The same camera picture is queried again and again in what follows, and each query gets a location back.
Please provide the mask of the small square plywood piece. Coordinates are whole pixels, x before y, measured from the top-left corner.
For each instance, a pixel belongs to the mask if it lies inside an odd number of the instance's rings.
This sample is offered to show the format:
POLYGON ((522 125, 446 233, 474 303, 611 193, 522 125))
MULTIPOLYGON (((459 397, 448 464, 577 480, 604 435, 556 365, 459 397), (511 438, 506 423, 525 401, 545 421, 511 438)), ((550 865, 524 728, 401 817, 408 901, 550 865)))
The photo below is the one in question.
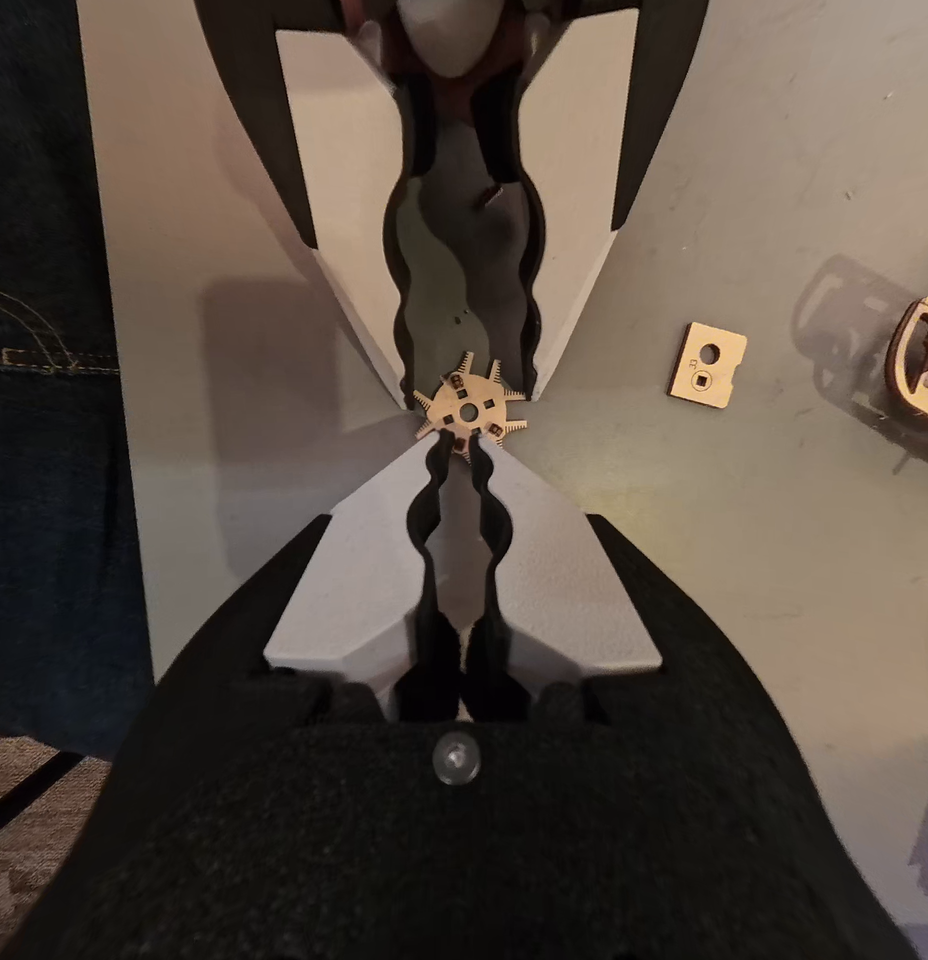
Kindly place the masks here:
POLYGON ((744 360, 743 334, 697 321, 685 329, 666 394, 712 409, 725 409, 734 390, 734 377, 744 360))

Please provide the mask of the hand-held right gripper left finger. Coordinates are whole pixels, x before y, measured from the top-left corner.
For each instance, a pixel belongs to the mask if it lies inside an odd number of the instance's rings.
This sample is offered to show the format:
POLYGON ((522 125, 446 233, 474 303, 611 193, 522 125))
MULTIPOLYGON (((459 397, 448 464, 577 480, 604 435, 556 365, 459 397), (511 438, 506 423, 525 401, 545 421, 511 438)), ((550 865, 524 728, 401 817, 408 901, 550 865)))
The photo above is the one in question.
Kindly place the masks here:
POLYGON ((389 719, 457 718, 460 638, 427 546, 454 446, 419 440, 332 509, 264 648, 269 666, 362 684, 389 719))

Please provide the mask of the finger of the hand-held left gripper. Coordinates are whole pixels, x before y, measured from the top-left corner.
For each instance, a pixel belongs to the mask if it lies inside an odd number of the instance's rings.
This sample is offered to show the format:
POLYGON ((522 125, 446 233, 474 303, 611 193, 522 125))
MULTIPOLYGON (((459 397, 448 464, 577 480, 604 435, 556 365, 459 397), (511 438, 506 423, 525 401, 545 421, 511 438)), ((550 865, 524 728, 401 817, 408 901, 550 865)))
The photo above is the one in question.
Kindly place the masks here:
POLYGON ((387 69, 386 23, 340 34, 277 30, 314 240, 309 245, 385 389, 414 406, 411 271, 398 235, 410 181, 434 163, 434 96, 387 69))
POLYGON ((617 237, 615 198, 639 14, 613 10, 557 24, 525 19, 517 59, 471 95, 493 180, 527 205, 518 259, 526 294, 522 389, 541 398, 617 237))

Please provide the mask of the wooden biplane model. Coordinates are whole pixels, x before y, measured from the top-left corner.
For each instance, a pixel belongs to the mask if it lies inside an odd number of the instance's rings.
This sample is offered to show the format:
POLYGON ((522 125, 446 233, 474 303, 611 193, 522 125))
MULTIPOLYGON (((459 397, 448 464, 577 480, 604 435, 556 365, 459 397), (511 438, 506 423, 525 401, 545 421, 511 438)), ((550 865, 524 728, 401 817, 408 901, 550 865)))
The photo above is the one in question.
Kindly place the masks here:
POLYGON ((928 296, 908 306, 897 323, 884 376, 890 395, 928 421, 928 296))

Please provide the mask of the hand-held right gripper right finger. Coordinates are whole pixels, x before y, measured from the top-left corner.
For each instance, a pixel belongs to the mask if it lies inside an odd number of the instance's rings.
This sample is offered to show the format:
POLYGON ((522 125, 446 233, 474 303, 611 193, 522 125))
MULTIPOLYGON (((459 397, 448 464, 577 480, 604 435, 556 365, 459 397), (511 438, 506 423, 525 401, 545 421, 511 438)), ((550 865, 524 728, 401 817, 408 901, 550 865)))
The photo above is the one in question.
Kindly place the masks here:
POLYGON ((473 719, 525 719, 554 684, 657 671, 662 654, 588 516, 514 456, 470 439, 484 607, 464 666, 473 719))

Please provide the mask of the wooden gear with toothed spokes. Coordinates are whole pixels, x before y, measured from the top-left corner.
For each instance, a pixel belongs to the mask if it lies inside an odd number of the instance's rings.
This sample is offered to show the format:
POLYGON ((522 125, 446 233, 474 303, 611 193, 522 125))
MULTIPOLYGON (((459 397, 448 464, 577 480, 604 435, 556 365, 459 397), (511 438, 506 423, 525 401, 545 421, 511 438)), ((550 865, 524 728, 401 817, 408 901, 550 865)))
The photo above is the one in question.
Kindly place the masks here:
POLYGON ((501 447, 505 438, 528 428, 525 419, 509 418, 507 403, 524 402, 526 396, 506 387, 502 363, 494 359, 485 375, 473 369, 475 354, 466 351, 458 366, 441 378, 441 385, 428 397, 415 390, 413 397, 422 408, 424 422, 417 440, 433 432, 453 436, 453 452, 471 462, 471 438, 485 437, 501 447))

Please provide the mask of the person's blue jeans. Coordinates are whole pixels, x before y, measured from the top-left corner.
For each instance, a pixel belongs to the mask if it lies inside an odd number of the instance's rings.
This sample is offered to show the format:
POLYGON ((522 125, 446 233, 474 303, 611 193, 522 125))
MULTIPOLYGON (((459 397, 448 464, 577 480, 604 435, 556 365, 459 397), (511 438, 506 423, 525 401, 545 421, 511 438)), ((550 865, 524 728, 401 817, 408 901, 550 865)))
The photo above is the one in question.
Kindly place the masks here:
POLYGON ((110 760, 153 689, 75 2, 0 1, 0 737, 110 760))

